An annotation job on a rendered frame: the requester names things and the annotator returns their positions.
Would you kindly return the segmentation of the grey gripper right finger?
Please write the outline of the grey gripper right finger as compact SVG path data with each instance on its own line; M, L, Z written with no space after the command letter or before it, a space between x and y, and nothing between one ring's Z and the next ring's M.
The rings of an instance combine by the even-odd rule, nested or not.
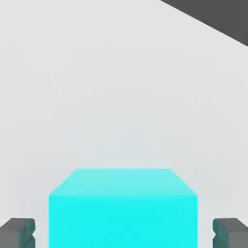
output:
M248 248L248 227L237 218L215 218L213 231L213 248Z

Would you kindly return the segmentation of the small cyan cube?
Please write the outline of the small cyan cube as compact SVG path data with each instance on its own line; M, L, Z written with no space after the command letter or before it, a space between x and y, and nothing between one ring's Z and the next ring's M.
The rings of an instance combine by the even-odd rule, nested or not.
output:
M78 169L48 217L48 248L198 248L197 194L170 169Z

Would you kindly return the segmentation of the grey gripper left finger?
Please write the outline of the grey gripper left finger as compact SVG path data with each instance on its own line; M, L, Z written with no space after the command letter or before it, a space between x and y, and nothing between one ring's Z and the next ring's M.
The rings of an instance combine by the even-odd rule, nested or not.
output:
M0 227L0 248L35 248L35 220L11 218Z

